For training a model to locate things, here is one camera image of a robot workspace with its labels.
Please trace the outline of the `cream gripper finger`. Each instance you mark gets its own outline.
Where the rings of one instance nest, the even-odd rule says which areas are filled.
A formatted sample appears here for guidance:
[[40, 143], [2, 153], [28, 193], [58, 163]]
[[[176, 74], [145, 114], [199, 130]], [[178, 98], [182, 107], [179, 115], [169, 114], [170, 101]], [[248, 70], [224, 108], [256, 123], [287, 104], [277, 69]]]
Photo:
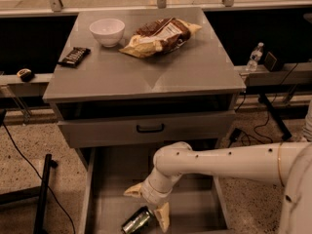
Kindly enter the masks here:
[[166, 202], [161, 207], [157, 207], [154, 214], [162, 231], [166, 233], [170, 226], [170, 204]]
[[140, 198], [142, 196], [141, 188], [142, 183], [133, 185], [124, 191], [124, 195], [128, 197]]

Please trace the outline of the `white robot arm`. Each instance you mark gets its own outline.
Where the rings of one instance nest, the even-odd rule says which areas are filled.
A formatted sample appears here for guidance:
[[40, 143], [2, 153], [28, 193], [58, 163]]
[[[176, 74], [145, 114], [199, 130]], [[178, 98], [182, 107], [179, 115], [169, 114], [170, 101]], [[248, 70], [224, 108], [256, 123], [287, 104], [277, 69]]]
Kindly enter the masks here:
[[235, 177], [285, 187], [278, 234], [312, 234], [312, 143], [281, 142], [194, 151], [177, 142], [156, 151], [145, 181], [125, 190], [156, 207], [163, 231], [170, 225], [169, 195], [186, 174]]

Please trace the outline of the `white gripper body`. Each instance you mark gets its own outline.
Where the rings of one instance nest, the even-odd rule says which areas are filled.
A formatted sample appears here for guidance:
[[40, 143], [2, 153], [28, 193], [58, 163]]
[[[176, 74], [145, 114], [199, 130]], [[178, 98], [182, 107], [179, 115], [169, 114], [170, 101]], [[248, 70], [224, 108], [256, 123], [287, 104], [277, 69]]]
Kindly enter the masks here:
[[149, 204], [161, 206], [169, 201], [169, 196], [180, 179], [181, 175], [163, 175], [153, 169], [142, 183], [141, 195]]

